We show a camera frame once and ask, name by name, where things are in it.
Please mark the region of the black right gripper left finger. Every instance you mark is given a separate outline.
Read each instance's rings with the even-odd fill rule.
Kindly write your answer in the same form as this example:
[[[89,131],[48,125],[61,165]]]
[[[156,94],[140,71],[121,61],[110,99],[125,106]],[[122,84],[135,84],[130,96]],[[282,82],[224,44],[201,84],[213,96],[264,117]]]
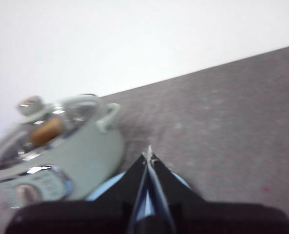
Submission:
[[[123,234],[145,171],[140,155],[113,186],[93,201],[55,201],[18,210],[7,234]]]

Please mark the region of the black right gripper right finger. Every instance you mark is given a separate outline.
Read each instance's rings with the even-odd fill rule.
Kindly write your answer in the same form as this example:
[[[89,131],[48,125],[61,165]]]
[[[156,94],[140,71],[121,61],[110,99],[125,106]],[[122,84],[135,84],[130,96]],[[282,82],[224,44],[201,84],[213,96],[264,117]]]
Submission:
[[[149,167],[178,234],[289,234],[289,218],[277,208],[208,201],[184,185],[154,154]]]

